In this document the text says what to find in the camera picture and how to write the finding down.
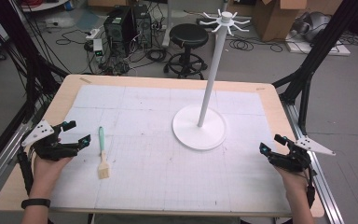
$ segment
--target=hand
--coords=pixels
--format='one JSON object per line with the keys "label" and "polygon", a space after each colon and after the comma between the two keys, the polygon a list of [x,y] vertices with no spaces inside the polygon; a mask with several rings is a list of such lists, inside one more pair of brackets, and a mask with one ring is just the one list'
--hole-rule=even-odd
{"label": "hand", "polygon": [[36,156],[34,159],[34,183],[31,188],[30,198],[49,199],[63,167],[71,159],[63,158],[59,161],[48,161]]}
{"label": "hand", "polygon": [[307,200],[307,178],[302,173],[290,173],[279,167],[275,169],[282,176],[286,198],[292,209],[293,223],[313,224],[314,220]]}
{"label": "hand", "polygon": [[282,168],[274,166],[274,168],[281,175],[284,187],[288,192],[298,192],[304,191],[307,192],[307,177],[304,173],[290,173],[283,170]]}

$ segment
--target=black watch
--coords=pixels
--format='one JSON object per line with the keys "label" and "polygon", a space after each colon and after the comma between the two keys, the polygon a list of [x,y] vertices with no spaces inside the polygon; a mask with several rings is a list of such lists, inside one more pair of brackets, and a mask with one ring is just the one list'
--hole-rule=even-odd
{"label": "black watch", "polygon": [[47,208],[50,208],[49,199],[27,199],[22,201],[21,208],[25,209],[29,205],[44,205]]}

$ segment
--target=table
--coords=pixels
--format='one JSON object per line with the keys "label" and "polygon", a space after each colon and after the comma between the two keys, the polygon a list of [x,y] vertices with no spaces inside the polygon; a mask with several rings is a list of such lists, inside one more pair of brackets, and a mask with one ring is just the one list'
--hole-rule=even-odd
{"label": "table", "polygon": [[[54,100],[52,101],[48,111],[45,115],[45,119],[51,125],[56,125],[64,121],[67,113],[70,111],[74,100],[77,96],[77,92],[83,85],[111,85],[118,87],[146,87],[146,88],[172,88],[172,89],[184,89],[184,90],[203,90],[206,86],[204,80],[185,80],[185,79],[168,79],[168,78],[146,78],[146,77],[100,77],[100,76],[84,76],[84,75],[71,75],[68,76],[62,83],[59,91],[57,92]],[[216,81],[214,83],[214,90],[217,91],[238,91],[238,92],[253,92],[259,95],[261,103],[264,107],[268,126],[271,130],[271,136],[275,133],[285,135],[294,139],[293,132],[290,124],[282,109],[281,102],[274,87],[270,84],[261,83],[240,83],[240,82],[223,82]],[[286,153],[287,148],[279,144],[275,146],[277,151]],[[12,174],[8,178],[6,184],[0,192],[0,211],[21,211],[21,201],[27,198],[23,181],[21,177],[20,167],[17,165]],[[57,209],[59,211],[67,212],[88,212],[88,213],[130,213],[130,214],[161,214],[161,215],[216,215],[211,212],[192,212],[192,211],[143,211],[143,210],[106,210],[106,209],[80,209],[80,208],[64,208]],[[311,209],[312,214],[315,217],[321,217],[324,214],[319,197],[316,197],[316,201]],[[235,213],[219,213],[223,216],[238,216],[238,217],[257,217],[260,213],[240,211]],[[271,214],[262,214],[266,217],[287,217],[290,214],[282,213],[278,214],[272,212]]]}
{"label": "table", "polygon": [[42,5],[38,6],[38,7],[24,7],[22,10],[24,12],[35,12],[35,11],[41,11],[41,10],[47,10],[53,7],[58,7],[60,5],[63,5],[64,3],[66,3],[68,0],[59,0],[56,3],[42,3]]}

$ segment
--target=paintbrush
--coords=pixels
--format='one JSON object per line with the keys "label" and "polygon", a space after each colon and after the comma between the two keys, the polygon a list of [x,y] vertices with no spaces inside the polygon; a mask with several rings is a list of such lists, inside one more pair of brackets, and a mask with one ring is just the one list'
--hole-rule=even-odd
{"label": "paintbrush", "polygon": [[106,153],[104,150],[103,127],[100,127],[99,135],[100,135],[101,163],[98,166],[98,177],[100,177],[100,179],[105,179],[110,176],[110,167],[109,167],[109,163],[107,163],[106,161]]}

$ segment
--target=chair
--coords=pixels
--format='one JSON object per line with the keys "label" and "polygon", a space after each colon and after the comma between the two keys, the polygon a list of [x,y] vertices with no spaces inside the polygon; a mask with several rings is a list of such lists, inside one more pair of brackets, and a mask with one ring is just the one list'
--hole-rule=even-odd
{"label": "chair", "polygon": [[208,65],[200,56],[191,53],[191,50],[205,45],[208,38],[208,33],[196,24],[185,23],[174,26],[170,31],[170,39],[180,48],[185,48],[185,52],[174,54],[165,64],[164,73],[171,70],[178,75],[178,78],[198,74],[203,80],[201,71],[207,69]]}

